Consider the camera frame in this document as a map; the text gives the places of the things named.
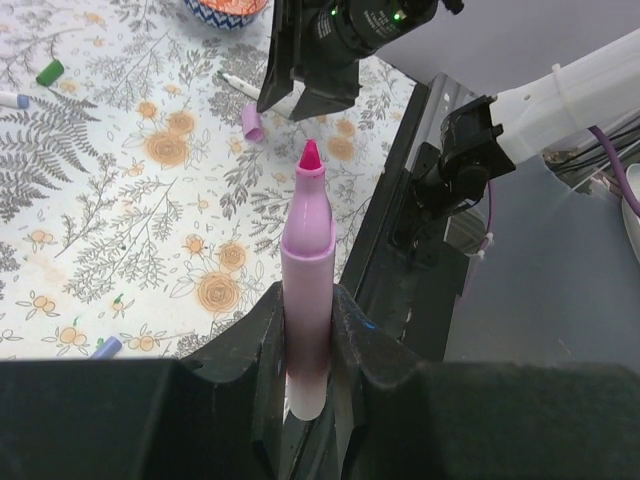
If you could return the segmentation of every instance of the white marker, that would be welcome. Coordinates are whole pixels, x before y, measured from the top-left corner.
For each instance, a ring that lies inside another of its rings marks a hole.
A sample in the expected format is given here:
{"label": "white marker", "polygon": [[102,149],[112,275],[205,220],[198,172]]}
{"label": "white marker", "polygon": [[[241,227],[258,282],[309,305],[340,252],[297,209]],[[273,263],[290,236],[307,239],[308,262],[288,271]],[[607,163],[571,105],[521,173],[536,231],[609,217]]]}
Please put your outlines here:
{"label": "white marker", "polygon": [[[244,93],[247,97],[254,99],[256,102],[258,98],[260,98],[260,89],[254,87],[253,85],[245,82],[241,78],[235,77],[233,75],[229,75],[228,73],[218,70],[218,76],[222,78],[225,82],[231,85],[233,88],[238,90],[241,93]],[[282,105],[274,105],[269,110],[273,110],[278,115],[284,118],[291,118],[291,110],[285,108]]]}
{"label": "white marker", "polygon": [[0,106],[11,108],[29,108],[29,97],[20,93],[0,92]]}

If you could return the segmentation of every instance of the blue marker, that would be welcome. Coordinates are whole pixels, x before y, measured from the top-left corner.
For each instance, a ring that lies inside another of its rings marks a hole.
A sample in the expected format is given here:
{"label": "blue marker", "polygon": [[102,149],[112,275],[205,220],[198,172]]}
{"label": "blue marker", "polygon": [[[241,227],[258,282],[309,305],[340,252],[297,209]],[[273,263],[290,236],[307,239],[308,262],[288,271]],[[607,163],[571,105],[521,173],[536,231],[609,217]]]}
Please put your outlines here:
{"label": "blue marker", "polygon": [[109,360],[115,357],[116,353],[118,353],[121,348],[122,342],[120,342],[120,340],[116,337],[109,337],[102,345],[100,345],[98,350],[91,355],[91,358],[96,360]]}
{"label": "blue marker", "polygon": [[29,97],[20,93],[0,92],[0,106],[11,108],[29,108]]}

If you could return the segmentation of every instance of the tablecloth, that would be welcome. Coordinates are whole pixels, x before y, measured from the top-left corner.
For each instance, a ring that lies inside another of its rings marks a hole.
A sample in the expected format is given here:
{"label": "tablecloth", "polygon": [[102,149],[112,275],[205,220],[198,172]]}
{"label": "tablecloth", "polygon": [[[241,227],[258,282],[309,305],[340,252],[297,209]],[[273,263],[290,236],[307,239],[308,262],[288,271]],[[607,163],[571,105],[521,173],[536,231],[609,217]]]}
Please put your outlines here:
{"label": "tablecloth", "polygon": [[[326,162],[347,259],[414,83],[361,62],[349,111],[263,117],[222,69],[260,86],[271,8],[239,32],[180,0],[0,0],[0,358],[181,357],[280,279],[278,241],[305,141]],[[35,77],[65,66],[50,88]]]}

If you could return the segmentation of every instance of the pink marker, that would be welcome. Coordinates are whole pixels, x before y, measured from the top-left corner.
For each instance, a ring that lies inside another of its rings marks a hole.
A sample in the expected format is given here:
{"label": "pink marker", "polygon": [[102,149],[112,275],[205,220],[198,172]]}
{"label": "pink marker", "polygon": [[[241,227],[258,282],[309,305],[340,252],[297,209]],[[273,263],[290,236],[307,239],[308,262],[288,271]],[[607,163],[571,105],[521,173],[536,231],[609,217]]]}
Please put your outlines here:
{"label": "pink marker", "polygon": [[289,406],[305,421],[320,415],[327,396],[335,247],[325,169],[309,140],[280,242]]}

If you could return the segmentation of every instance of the pink marker cap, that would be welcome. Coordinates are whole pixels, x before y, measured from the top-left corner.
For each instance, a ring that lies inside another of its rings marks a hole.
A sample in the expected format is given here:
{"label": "pink marker cap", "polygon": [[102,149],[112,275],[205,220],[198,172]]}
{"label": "pink marker cap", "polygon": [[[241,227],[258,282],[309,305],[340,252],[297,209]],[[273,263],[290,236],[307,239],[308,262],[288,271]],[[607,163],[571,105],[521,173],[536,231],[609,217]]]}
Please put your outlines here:
{"label": "pink marker cap", "polygon": [[250,103],[242,109],[242,132],[246,139],[259,142],[264,138],[262,120],[255,103]]}

